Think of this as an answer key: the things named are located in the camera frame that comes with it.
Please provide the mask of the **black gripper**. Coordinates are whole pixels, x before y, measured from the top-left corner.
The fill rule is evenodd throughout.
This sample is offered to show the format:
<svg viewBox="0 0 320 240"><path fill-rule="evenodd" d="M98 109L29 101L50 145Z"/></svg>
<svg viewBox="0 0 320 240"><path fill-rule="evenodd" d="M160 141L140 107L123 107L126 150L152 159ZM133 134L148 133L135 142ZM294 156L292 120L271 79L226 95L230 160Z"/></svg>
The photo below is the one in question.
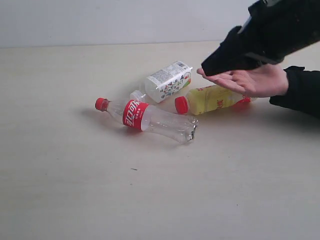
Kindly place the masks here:
<svg viewBox="0 0 320 240"><path fill-rule="evenodd" d="M258 0L247 22L232 28L201 67L207 76L276 65L320 40L318 0Z"/></svg>

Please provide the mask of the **person's open bare hand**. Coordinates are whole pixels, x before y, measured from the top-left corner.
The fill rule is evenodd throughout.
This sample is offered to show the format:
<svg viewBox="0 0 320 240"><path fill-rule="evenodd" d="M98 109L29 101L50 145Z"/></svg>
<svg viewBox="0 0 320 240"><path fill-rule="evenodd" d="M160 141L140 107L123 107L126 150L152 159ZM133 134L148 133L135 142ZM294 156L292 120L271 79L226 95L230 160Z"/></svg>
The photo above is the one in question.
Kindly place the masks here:
<svg viewBox="0 0 320 240"><path fill-rule="evenodd" d="M204 79L251 98L283 96L289 89L287 73L279 65L266 64L253 70L232 70L213 76L196 71Z"/></svg>

